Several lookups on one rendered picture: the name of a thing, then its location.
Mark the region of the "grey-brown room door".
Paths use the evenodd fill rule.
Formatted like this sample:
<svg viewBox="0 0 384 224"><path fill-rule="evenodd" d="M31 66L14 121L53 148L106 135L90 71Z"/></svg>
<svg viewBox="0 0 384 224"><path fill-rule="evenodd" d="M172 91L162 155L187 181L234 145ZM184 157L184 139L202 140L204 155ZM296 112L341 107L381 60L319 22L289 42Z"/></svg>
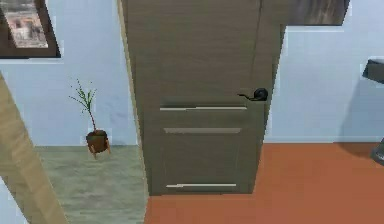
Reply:
<svg viewBox="0 0 384 224"><path fill-rule="evenodd" d="M253 192L290 6L121 0L150 195Z"/></svg>

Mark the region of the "house plant in brown pot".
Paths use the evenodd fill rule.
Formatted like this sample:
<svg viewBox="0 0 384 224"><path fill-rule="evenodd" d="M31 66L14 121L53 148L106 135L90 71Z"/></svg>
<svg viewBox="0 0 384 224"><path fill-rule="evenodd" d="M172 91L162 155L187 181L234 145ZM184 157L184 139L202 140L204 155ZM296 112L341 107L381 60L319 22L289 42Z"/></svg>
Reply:
<svg viewBox="0 0 384 224"><path fill-rule="evenodd" d="M85 89L79 79L77 79L76 82L77 87L75 88L75 91L77 93L77 96L70 96L70 99L79 103L82 106L81 112L86 112L90 117L92 129L86 135L85 139L89 152L92 154L94 159L97 159L97 155L99 153L103 153L105 151L111 153L109 137L105 130L98 129L96 127L96 120L92 111L92 105L96 95L96 90Z"/></svg>

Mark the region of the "dark framed wall picture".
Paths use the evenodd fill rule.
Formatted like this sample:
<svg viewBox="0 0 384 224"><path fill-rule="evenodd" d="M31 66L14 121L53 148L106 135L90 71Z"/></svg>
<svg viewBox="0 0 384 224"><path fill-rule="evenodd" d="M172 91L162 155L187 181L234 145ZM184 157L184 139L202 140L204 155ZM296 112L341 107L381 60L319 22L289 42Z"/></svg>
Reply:
<svg viewBox="0 0 384 224"><path fill-rule="evenodd" d="M47 0L0 0L0 59L60 58Z"/></svg>

